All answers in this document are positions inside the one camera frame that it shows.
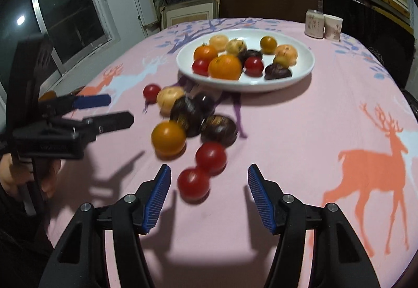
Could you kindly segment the left hand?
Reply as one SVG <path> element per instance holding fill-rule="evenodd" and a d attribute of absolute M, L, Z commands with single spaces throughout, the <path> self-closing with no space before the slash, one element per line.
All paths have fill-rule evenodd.
<path fill-rule="evenodd" d="M 61 160 L 53 160 L 48 175 L 40 182 L 41 189 L 47 198 L 51 198 L 56 192 L 60 168 Z M 13 164 L 10 154 L 1 157 L 1 187 L 6 194 L 20 200 L 19 187 L 31 180 L 33 180 L 33 174 L 25 166 Z"/>

